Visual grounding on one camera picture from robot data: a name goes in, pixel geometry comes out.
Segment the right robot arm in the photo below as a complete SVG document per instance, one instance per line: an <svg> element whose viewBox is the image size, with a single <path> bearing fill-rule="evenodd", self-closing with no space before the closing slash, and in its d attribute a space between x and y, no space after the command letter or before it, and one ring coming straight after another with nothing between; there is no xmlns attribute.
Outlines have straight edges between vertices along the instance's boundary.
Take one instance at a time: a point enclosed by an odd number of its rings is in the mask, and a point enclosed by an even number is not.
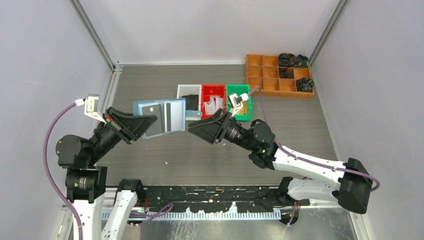
<svg viewBox="0 0 424 240"><path fill-rule="evenodd" d="M350 212L365 214L371 192L380 185L358 159L328 160L277 143L271 127L261 119L244 128L230 112L220 109L211 117L190 123L188 132L210 144L226 140L249 151L249 159L261 169L306 177L282 179L277 198L286 206L306 199L324 200L338 203Z"/></svg>

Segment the blue card holder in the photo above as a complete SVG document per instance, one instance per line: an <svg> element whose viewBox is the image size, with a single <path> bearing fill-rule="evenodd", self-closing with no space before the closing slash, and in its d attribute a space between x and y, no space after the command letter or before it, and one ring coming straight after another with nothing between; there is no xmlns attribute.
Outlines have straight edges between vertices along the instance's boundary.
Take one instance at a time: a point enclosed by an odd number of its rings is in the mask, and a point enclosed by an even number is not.
<svg viewBox="0 0 424 240"><path fill-rule="evenodd" d="M185 98L141 100L133 102L133 114L135 116L156 116L157 120L142 135L144 139L150 139L176 132L183 132L186 121L197 121L202 117L199 110L186 108Z"/></svg>

